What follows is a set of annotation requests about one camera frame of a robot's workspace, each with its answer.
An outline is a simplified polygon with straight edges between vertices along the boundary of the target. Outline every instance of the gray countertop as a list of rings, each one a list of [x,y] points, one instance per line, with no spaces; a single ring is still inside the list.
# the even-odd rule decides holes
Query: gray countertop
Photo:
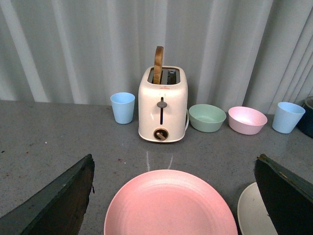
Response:
[[[280,134],[271,127],[241,135],[224,122],[215,133],[189,126],[176,143],[159,144],[138,134],[138,114],[130,124],[114,121],[111,106],[0,101],[0,217],[23,203],[91,153],[94,189],[80,235],[103,234],[107,208],[117,191],[135,176],[176,169],[208,182],[237,220],[243,190],[255,182],[262,153],[313,183],[313,139],[295,128]]]

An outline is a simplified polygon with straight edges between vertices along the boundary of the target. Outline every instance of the toaster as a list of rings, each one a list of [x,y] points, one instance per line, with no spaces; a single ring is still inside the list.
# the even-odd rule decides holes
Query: toaster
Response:
[[[139,135],[153,142],[181,140],[189,123],[188,87],[185,72],[163,66],[159,84],[154,84],[155,67],[149,67],[138,92]]]

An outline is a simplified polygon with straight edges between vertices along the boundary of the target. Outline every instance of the blue cup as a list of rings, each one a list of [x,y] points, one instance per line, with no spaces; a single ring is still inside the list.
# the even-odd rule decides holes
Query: blue cup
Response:
[[[110,97],[115,121],[127,124],[133,120],[135,96],[127,92],[115,93]]]
[[[305,109],[299,105],[280,102],[276,108],[272,127],[277,132],[288,134],[294,129],[304,113]]]

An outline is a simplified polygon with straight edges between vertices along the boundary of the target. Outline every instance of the toaster dial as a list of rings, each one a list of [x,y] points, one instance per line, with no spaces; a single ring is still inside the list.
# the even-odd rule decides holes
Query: toaster dial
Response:
[[[155,130],[154,132],[154,137],[158,140],[158,141],[164,141],[167,139],[168,137],[168,132],[167,130],[165,130],[164,128],[158,128]]]

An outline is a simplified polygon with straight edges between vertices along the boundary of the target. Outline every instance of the black object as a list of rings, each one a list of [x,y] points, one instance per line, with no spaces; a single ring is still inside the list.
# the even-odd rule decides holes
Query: black object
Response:
[[[313,185],[264,154],[254,175],[277,233],[313,234]]]
[[[88,154],[0,218],[0,235],[77,235],[89,203],[94,161]]]
[[[297,124],[297,127],[307,136],[313,138],[313,96],[305,99],[302,107],[305,109],[305,114]]]

